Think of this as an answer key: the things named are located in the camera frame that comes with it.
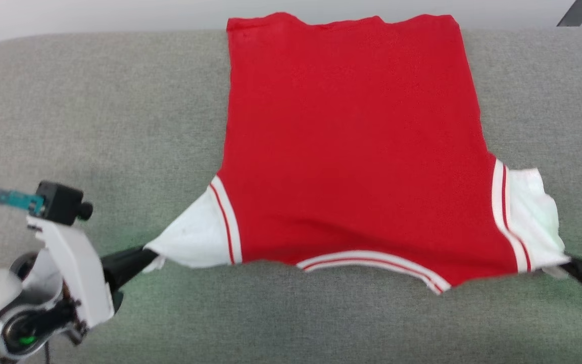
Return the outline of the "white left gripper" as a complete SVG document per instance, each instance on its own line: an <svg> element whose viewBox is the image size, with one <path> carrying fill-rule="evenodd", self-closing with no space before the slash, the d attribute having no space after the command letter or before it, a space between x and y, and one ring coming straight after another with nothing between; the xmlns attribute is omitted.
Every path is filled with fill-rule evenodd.
<svg viewBox="0 0 582 364"><path fill-rule="evenodd" d="M71 304L72 318L58 332L74 345L79 345L91 329L113 318L112 293L159 256L138 246L107 254L100 261L83 231L39 217L29 216L26 221L35 229L35 237L44 243L26 277L26 288L37 296L43 308L56 308L60 300Z"/></svg>

